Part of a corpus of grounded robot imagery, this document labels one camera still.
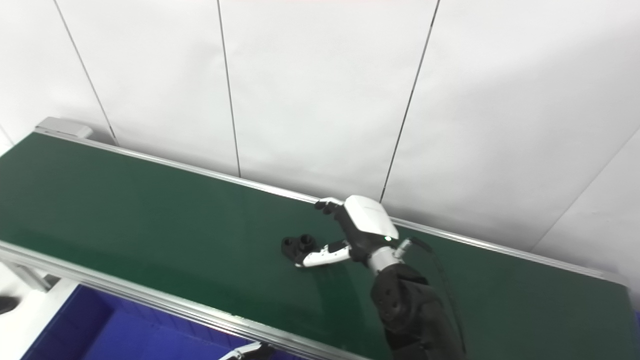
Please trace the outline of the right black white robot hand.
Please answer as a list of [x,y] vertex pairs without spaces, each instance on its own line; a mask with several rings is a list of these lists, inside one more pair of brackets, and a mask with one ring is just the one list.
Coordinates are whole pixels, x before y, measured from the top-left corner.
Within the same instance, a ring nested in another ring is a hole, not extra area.
[[345,200],[334,197],[318,199],[316,210],[333,215],[345,239],[326,244],[318,250],[303,250],[294,257],[297,268],[337,264],[346,260],[365,265],[377,276],[387,267],[400,264],[392,241],[399,232],[381,203],[352,194]]

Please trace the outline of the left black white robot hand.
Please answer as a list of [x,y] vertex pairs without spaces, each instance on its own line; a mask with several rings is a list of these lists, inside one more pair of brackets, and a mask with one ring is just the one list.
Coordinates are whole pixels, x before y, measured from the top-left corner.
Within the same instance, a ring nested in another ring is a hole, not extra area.
[[270,360],[275,349],[267,342],[251,342],[230,350],[220,360]]

